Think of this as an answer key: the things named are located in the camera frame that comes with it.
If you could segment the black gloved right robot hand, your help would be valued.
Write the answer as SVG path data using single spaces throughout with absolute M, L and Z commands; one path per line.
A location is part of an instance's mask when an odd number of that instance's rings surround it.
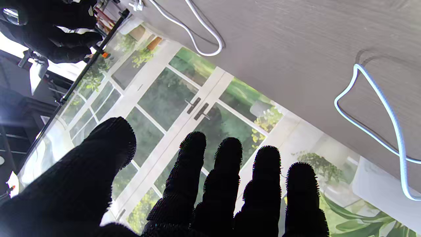
M 53 63 L 78 63 L 102 41 L 94 32 L 96 0 L 2 0 L 1 33 Z

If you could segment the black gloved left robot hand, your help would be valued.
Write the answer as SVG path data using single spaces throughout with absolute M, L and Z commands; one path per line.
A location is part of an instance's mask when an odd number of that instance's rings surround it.
M 281 206 L 281 158 L 274 146 L 259 149 L 244 205 L 234 214 L 242 144 L 225 138 L 195 206 L 207 138 L 189 133 L 162 195 L 146 218 L 142 237 L 276 237 Z M 1 205 L 2 237 L 137 237 L 123 224 L 100 225 L 111 204 L 112 183 L 131 162 L 136 137 L 122 117 L 99 124 L 84 141 Z M 286 175 L 285 237 L 328 237 L 312 166 L 297 162 Z

